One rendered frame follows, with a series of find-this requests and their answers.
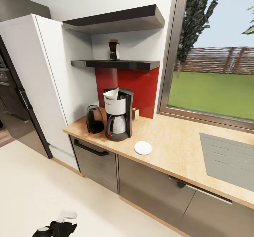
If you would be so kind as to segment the paper coffee filter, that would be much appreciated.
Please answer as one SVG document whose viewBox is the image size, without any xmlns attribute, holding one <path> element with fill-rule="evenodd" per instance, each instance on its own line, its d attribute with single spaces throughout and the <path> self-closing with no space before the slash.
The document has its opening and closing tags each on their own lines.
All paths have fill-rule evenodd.
<svg viewBox="0 0 254 237">
<path fill-rule="evenodd" d="M 117 88 L 116 90 L 108 91 L 108 92 L 104 93 L 104 96 L 106 96 L 110 100 L 117 100 L 118 90 L 119 90 L 119 88 Z"/>
</svg>

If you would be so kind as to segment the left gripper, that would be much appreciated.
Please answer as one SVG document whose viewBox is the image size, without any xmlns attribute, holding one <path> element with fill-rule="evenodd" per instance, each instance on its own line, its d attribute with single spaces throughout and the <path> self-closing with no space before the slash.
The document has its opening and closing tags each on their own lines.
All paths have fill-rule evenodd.
<svg viewBox="0 0 254 237">
<path fill-rule="evenodd" d="M 57 237 L 69 237 L 71 233 L 74 233 L 77 223 L 72 225 L 72 223 L 68 222 L 57 223 L 56 221 L 52 221 L 50 226 L 56 226 L 58 228 Z"/>
</svg>

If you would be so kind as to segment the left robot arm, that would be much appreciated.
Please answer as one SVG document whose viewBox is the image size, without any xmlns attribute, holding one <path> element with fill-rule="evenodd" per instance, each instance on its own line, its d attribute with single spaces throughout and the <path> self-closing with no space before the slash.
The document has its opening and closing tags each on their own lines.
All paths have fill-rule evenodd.
<svg viewBox="0 0 254 237">
<path fill-rule="evenodd" d="M 76 219 L 77 213 L 61 211 L 56 221 L 52 221 L 50 226 L 39 228 L 32 237 L 69 237 L 71 233 L 74 233 L 77 223 L 72 225 L 65 222 L 65 218 Z"/>
</svg>

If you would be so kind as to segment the bottle of coffee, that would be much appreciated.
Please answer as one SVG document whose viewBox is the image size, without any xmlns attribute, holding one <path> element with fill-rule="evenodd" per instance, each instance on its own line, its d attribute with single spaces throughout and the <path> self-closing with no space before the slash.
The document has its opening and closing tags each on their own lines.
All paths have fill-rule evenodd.
<svg viewBox="0 0 254 237">
<path fill-rule="evenodd" d="M 119 43 L 116 39 L 111 39 L 109 42 L 110 47 L 110 61 L 119 61 Z"/>
</svg>

